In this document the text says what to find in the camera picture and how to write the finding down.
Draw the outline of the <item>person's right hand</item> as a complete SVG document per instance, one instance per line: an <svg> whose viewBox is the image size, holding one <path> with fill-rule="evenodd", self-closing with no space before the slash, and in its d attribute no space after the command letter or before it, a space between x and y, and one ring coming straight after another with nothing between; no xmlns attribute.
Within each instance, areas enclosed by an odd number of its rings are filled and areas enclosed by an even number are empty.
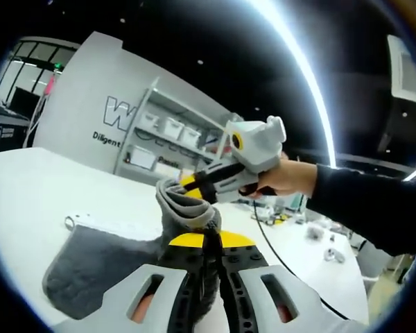
<svg viewBox="0 0 416 333"><path fill-rule="evenodd" d="M278 196L291 195L299 192L308 198L312 197L318 176L318 167L315 164L280 159L274 168L259 175L257 190L249 198L263 196L261 190L270 187Z"/></svg>

